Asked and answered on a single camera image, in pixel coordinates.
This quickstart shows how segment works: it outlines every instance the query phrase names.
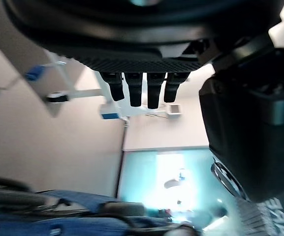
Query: black plastic part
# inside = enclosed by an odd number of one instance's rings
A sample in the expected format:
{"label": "black plastic part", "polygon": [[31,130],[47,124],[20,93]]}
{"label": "black plastic part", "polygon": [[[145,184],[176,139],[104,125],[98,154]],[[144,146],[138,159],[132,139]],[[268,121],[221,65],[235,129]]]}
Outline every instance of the black plastic part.
{"label": "black plastic part", "polygon": [[109,84],[113,100],[124,99],[122,77],[120,73],[100,73],[102,79]]}
{"label": "black plastic part", "polygon": [[47,102],[57,103],[57,102],[68,102],[68,95],[63,95],[60,97],[46,97]]}
{"label": "black plastic part", "polygon": [[217,73],[200,90],[210,149],[253,202],[284,191],[284,49]]}
{"label": "black plastic part", "polygon": [[174,102],[176,100],[177,91],[184,81],[187,80],[190,72],[184,73],[168,73],[166,86],[165,86],[165,102]]}
{"label": "black plastic part", "polygon": [[17,190],[17,191],[24,191],[24,192],[31,191],[30,187],[27,186],[26,184],[19,182],[19,181],[7,179],[7,178],[0,178],[0,186],[3,188],[10,189],[10,190]]}
{"label": "black plastic part", "polygon": [[157,109],[161,85],[165,80],[166,73],[148,73],[147,90],[148,90],[148,108]]}
{"label": "black plastic part", "polygon": [[142,203],[106,203],[99,213],[119,214],[122,216],[145,216],[145,207]]}
{"label": "black plastic part", "polygon": [[194,71],[201,67],[198,60],[175,54],[176,46],[267,32],[280,21],[284,5],[284,0],[163,0],[152,7],[128,0],[3,2],[14,25],[40,46],[110,73]]}
{"label": "black plastic part", "polygon": [[126,83],[130,93],[130,103],[133,107],[142,105],[143,73],[125,73]]}

